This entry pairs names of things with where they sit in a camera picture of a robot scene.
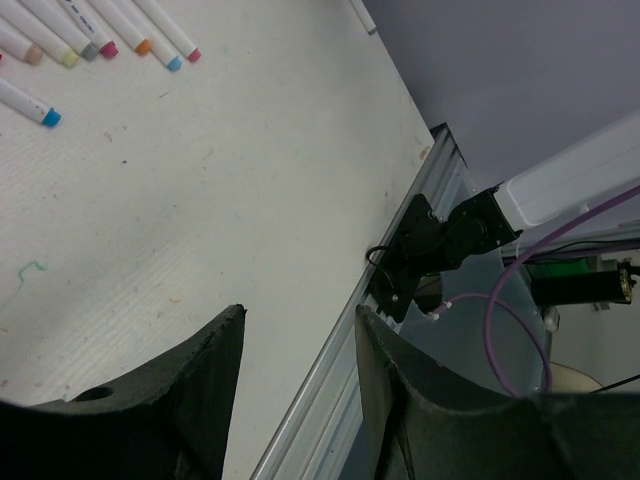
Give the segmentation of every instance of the black cylinder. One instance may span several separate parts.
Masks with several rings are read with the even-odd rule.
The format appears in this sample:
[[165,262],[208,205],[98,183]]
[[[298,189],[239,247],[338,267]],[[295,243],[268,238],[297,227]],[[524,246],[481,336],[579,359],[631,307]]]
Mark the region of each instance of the black cylinder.
[[629,305],[629,273],[624,268],[533,280],[531,294],[538,305],[576,305],[612,302]]

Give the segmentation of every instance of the pink marker cap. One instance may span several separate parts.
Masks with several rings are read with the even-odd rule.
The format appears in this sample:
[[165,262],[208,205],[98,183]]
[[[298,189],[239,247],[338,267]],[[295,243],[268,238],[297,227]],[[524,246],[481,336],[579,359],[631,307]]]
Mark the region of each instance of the pink marker cap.
[[196,48],[193,52],[191,52],[191,55],[187,57],[187,60],[189,60],[191,63],[195,63],[200,59],[201,56],[202,54],[200,53],[200,50]]
[[105,43],[104,47],[100,49],[100,53],[104,56],[104,58],[113,58],[119,52],[116,48],[115,42],[112,40],[109,43]]

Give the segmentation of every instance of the blue marker cap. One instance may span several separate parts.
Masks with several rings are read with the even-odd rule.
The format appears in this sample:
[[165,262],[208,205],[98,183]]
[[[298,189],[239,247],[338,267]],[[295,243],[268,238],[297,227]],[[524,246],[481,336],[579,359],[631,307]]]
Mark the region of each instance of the blue marker cap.
[[177,72],[178,70],[180,70],[181,66],[182,60],[180,60],[180,57],[175,57],[169,63],[167,63],[167,68],[172,72]]
[[49,112],[45,115],[45,117],[42,119],[42,122],[40,122],[40,124],[44,125],[45,127],[55,127],[58,122],[60,121],[60,119],[62,118],[62,115],[60,115],[58,112],[56,112],[53,108],[51,110],[49,110]]

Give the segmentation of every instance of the beige round object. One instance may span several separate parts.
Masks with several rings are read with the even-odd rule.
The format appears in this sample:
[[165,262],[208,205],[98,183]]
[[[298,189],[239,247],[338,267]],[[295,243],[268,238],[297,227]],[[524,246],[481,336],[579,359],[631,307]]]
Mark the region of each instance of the beige round object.
[[588,393],[602,388],[603,385],[574,368],[559,363],[551,363],[553,373],[553,393]]

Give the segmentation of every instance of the orange marker cap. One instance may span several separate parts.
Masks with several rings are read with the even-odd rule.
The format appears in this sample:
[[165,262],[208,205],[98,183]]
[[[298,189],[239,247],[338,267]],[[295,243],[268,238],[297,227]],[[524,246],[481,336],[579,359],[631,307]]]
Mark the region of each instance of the orange marker cap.
[[138,55],[146,55],[151,51],[151,42],[146,38],[140,42],[140,45],[136,47],[136,53]]

